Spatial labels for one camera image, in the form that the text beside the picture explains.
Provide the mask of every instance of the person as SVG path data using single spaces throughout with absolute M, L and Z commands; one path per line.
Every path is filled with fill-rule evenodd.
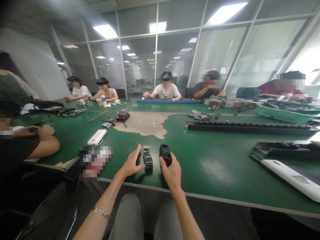
M 67 80 L 72 82 L 73 91 L 70 96 L 66 96 L 64 97 L 64 99 L 73 101 L 73 100 L 78 100 L 85 97 L 92 98 L 92 95 L 89 89 L 86 86 L 82 85 L 81 80 L 78 77 L 71 76 L 71 77 L 68 77 Z
M 12 72 L 0 70 L 0 96 L 10 97 L 23 107 L 27 103 L 42 101 L 36 92 Z
M 74 240 L 102 239 L 107 227 L 112 208 L 119 189 L 126 177 L 145 168 L 144 164 L 136 166 L 136 160 L 141 150 L 132 152 L 122 168 L 116 173 L 107 190 L 98 200 L 81 227 L 74 236 Z M 167 167 L 160 157 L 162 173 L 173 196 L 173 201 L 164 202 L 161 206 L 156 224 L 154 239 L 204 239 L 188 206 L 185 193 L 181 188 L 181 168 L 173 153 L 172 164 Z M 141 206 L 134 194 L 126 194 L 121 199 L 114 226 L 109 239 L 144 239 Z
M 117 91 L 114 88 L 109 87 L 109 81 L 106 78 L 99 78 L 97 80 L 97 85 L 102 89 L 93 96 L 92 100 L 97 100 L 97 98 L 101 97 L 101 95 L 106 97 L 107 102 L 114 102 L 115 100 L 119 99 Z
M 211 95 L 225 97 L 226 91 L 221 91 L 219 85 L 220 73 L 215 70 L 209 71 L 203 76 L 202 82 L 193 87 L 193 97 L 195 99 L 209 98 Z
M 14 134 L 12 130 L 10 132 L 14 104 L 7 98 L 0 98 L 1 174 L 13 172 L 25 159 L 47 157 L 60 148 L 59 141 L 53 136 L 54 128 L 47 124 L 28 126 Z
M 172 73 L 163 72 L 161 75 L 162 84 L 159 84 L 154 89 L 153 93 L 145 92 L 144 98 L 155 98 L 157 95 L 159 98 L 171 98 L 173 102 L 181 99 L 181 94 L 175 84 L 171 83 Z
M 260 95 L 280 97 L 283 94 L 292 93 L 294 98 L 307 97 L 298 88 L 304 85 L 305 74 L 300 71 L 290 71 L 287 73 L 276 74 L 276 78 L 264 83 L 258 88 L 261 89 Z

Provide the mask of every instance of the plastic crate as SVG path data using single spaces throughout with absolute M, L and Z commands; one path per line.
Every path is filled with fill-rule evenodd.
M 275 108 L 269 108 L 260 106 L 259 115 L 265 117 L 272 117 L 277 120 L 281 120 L 288 123 L 294 124 L 304 124 L 305 122 L 318 117 L 318 115 L 307 115 L 302 113 L 289 112 L 284 110 L 279 110 Z

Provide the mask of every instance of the chair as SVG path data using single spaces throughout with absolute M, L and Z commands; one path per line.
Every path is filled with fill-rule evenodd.
M 126 91 L 124 89 L 116 89 L 119 98 L 126 98 Z
M 256 100 L 259 97 L 260 93 L 261 89 L 259 88 L 239 88 L 236 98 Z
M 193 96 L 193 88 L 185 88 L 184 98 L 191 98 Z

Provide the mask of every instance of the gray pants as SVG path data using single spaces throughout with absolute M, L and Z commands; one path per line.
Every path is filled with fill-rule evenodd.
M 144 239 L 141 206 L 134 194 L 122 197 L 109 240 Z M 154 239 L 183 239 L 180 221 L 173 201 L 161 206 Z

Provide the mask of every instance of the bracelet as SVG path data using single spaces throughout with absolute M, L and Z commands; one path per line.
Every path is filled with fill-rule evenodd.
M 93 211 L 101 214 L 102 216 L 104 216 L 108 220 L 111 218 L 111 216 L 109 214 L 107 214 L 105 211 L 102 211 L 98 208 L 94 208 Z

